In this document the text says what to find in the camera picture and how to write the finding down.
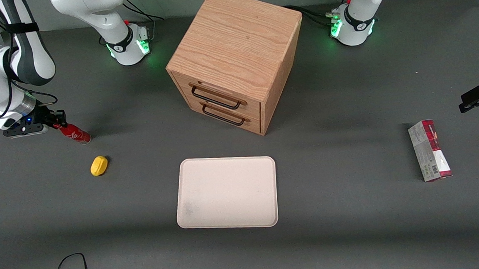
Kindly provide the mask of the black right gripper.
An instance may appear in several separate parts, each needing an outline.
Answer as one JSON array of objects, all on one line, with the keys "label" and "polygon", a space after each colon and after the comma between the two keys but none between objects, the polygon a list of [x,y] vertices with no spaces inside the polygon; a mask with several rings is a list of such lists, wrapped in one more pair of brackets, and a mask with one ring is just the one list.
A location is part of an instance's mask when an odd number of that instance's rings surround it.
[{"label": "black right gripper", "polygon": [[44,124],[57,130],[66,130],[68,123],[64,110],[50,110],[47,106],[36,106],[27,115],[27,124]]}]

